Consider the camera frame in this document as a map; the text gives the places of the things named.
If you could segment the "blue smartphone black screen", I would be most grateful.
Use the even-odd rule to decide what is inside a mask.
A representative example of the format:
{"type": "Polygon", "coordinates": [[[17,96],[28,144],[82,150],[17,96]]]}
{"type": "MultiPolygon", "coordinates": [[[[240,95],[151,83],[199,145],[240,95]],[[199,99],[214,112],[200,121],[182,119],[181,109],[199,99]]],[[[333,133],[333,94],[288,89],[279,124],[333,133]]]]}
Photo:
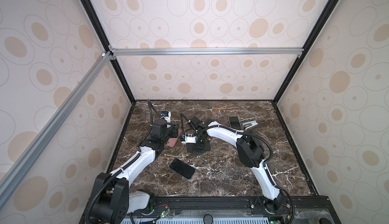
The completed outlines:
{"type": "Polygon", "coordinates": [[[233,128],[233,129],[236,129],[236,130],[241,130],[241,124],[240,124],[240,121],[238,119],[238,117],[236,116],[230,116],[229,117],[229,124],[230,124],[230,128],[233,128]]]}

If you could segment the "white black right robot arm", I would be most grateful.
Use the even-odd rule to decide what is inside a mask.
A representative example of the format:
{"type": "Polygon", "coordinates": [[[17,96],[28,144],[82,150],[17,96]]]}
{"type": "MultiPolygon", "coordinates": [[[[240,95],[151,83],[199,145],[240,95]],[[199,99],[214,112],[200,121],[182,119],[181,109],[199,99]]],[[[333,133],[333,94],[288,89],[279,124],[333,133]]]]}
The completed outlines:
{"type": "Polygon", "coordinates": [[[211,119],[200,121],[193,117],[187,124],[188,130],[184,130],[184,124],[181,124],[180,140],[187,145],[189,152],[193,152],[196,147],[202,151],[210,150],[209,138],[218,138],[236,147],[241,163],[251,169],[261,187],[260,204],[269,213],[276,213],[281,208],[285,195],[275,183],[267,166],[273,158],[273,150],[265,139],[247,131],[224,126],[211,119]]]}

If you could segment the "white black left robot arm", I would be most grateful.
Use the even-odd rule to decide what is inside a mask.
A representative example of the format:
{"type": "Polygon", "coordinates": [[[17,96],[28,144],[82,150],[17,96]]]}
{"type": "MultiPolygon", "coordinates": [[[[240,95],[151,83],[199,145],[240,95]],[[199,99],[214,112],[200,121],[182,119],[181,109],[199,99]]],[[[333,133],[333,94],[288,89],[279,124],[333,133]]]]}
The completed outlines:
{"type": "Polygon", "coordinates": [[[149,207],[152,195],[143,191],[130,194],[129,187],[158,158],[169,140],[178,138],[178,127],[171,123],[169,116],[155,120],[134,156],[112,172],[96,177],[85,223],[120,224],[127,214],[149,207]]]}

